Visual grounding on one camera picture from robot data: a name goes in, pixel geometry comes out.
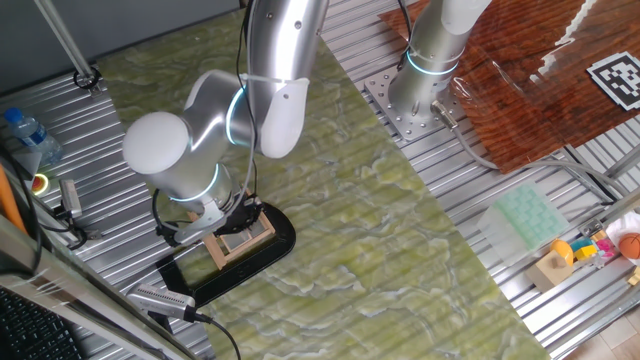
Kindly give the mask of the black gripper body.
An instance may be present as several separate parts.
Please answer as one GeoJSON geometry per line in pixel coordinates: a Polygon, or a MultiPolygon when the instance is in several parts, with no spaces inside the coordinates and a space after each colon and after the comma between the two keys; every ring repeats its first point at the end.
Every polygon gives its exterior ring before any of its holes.
{"type": "Polygon", "coordinates": [[[226,219],[225,224],[219,231],[227,231],[229,225],[237,222],[247,222],[247,226],[260,216],[264,209],[264,203],[257,196],[244,196],[241,203],[226,219]]]}

